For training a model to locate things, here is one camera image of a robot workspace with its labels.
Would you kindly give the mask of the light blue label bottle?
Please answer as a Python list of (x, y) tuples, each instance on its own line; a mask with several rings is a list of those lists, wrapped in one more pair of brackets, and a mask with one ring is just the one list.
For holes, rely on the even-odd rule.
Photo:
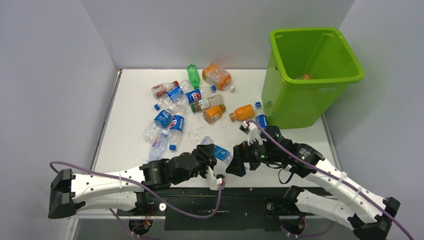
[(213, 149), (213, 156), (222, 161), (226, 166), (229, 166), (232, 159), (233, 159), (233, 155), (231, 154), (231, 152), (219, 145), (216, 145), (214, 143), (214, 141), (212, 140), (211, 137), (209, 136), (205, 136), (201, 141), (200, 141), (201, 145), (210, 145), (213, 144), (214, 145), (214, 149)]

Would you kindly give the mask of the blue label water bottle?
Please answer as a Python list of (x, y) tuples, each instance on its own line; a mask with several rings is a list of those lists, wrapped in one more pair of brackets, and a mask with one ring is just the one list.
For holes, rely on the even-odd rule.
[(261, 102), (257, 101), (255, 103), (255, 121), (262, 127), (267, 128), (269, 126), (268, 118), (265, 115), (264, 108)]

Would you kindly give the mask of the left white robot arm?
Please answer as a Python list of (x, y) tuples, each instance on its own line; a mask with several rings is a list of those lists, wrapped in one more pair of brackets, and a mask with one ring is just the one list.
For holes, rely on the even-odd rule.
[(216, 174), (217, 160), (213, 156), (213, 144), (198, 145), (192, 152), (183, 152), (171, 159), (162, 158), (126, 170), (101, 173), (67, 162), (52, 161), (66, 166), (57, 170), (50, 184), (49, 219), (64, 219), (91, 209), (117, 209), (138, 216), (154, 209), (148, 196), (161, 203), (170, 204), (158, 195), (192, 178), (202, 177), (210, 190), (221, 192), (225, 176)]

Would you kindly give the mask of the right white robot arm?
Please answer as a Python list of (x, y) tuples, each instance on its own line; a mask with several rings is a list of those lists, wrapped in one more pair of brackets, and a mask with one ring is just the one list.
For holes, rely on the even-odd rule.
[(312, 214), (350, 229), (360, 240), (384, 240), (400, 208), (394, 197), (382, 197), (363, 188), (338, 170), (319, 151), (284, 138), (277, 126), (266, 128), (244, 121), (246, 141), (233, 148), (226, 172), (243, 177), (261, 165), (283, 170), (312, 182), (331, 195), (327, 198), (292, 185), (282, 199), (289, 214)]

